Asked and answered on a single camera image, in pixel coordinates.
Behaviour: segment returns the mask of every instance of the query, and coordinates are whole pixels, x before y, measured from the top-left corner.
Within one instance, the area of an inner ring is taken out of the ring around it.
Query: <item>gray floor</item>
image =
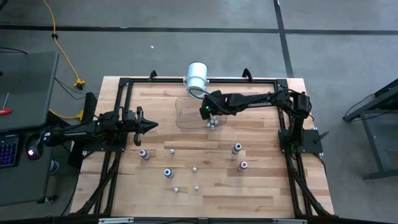
[[[59,25],[137,27],[276,28],[271,0],[85,0],[49,1]],[[394,0],[280,0],[287,29],[396,29]],[[3,24],[46,24],[50,15],[39,0],[14,0],[0,12]],[[0,31],[0,45],[29,53],[56,50],[47,31]],[[59,41],[86,90],[100,90],[105,75],[185,75],[192,61],[205,62],[211,76],[238,77],[249,68],[256,77],[286,77],[278,34],[206,34],[156,32],[59,32]],[[363,182],[376,163],[361,123],[341,117],[354,103],[398,75],[398,36],[288,35],[297,78],[304,78],[313,115],[323,140],[328,183],[337,215],[398,222],[398,177]],[[61,57],[57,77],[75,81]],[[74,101],[55,85],[51,108],[77,114]],[[59,152],[60,160],[66,155]],[[76,172],[65,170],[55,186],[60,200],[53,205],[0,208],[2,220],[60,215],[73,190]]]

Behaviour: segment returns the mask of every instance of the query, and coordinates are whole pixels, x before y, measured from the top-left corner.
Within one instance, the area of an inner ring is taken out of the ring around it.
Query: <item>computer mouse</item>
[[[28,159],[36,160],[43,154],[43,143],[39,133],[32,134],[26,141],[25,153]]]

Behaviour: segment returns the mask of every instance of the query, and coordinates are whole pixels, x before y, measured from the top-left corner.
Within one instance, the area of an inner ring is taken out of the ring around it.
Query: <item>keyboard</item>
[[[19,136],[0,136],[0,169],[18,165]]]

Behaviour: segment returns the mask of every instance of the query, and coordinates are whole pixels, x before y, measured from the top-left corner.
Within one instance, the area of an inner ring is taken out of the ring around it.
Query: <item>wooden tabletop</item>
[[[104,77],[97,115],[113,110],[119,78]],[[305,91],[303,79],[287,80],[289,88]],[[207,90],[219,89],[223,93],[244,95],[274,91],[270,84],[249,83],[210,83]],[[286,161],[277,137],[280,129],[277,109],[248,109],[237,116],[228,116],[226,123],[214,130],[187,129],[176,125],[177,100],[198,101],[190,100],[182,83],[134,84],[130,109],[135,111],[142,106],[145,118],[158,122],[159,126],[141,136],[141,147],[135,146],[133,135],[129,135],[119,166],[112,216],[293,217]],[[177,111],[188,109],[177,106]],[[313,128],[311,119],[306,119],[304,128]],[[231,153],[236,143],[243,147],[238,155]],[[148,161],[139,157],[140,149],[149,152]],[[103,152],[95,152],[83,161],[71,212],[81,208],[98,186],[103,157]],[[248,168],[239,172],[237,167],[242,161],[248,163]],[[308,187],[325,209],[333,213],[322,163],[314,155],[304,154],[303,164]],[[164,169],[172,169],[174,177],[166,178]],[[302,191],[298,186],[297,189],[300,208],[305,212]]]

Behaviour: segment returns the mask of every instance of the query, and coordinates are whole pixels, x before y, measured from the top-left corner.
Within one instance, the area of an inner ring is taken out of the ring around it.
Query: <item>metal bracket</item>
[[[134,217],[131,218],[100,218],[98,224],[110,224],[110,223],[133,223]]]
[[[156,77],[156,76],[157,76],[156,71],[153,70],[153,71],[150,73],[150,75],[149,75],[148,81],[149,81],[149,82],[152,82],[152,80],[153,80],[154,77]]]
[[[322,143],[318,130],[304,130],[303,146],[298,148],[292,146],[289,143],[289,130],[279,130],[279,143],[280,150],[282,153],[294,154],[294,153],[322,153]]]
[[[247,69],[247,68],[245,68],[245,69],[243,70],[242,77],[243,77],[243,78],[246,78],[246,77],[247,77],[249,82],[253,82],[253,77],[251,76],[251,73],[250,73],[249,69]]]
[[[119,87],[125,86],[127,83],[129,83],[130,78],[120,78],[119,79]]]
[[[276,82],[278,83],[278,85],[280,85],[280,87],[282,88],[287,88],[287,79],[277,79]]]
[[[287,218],[276,218],[272,220],[273,224],[307,224],[306,220],[296,220]]]

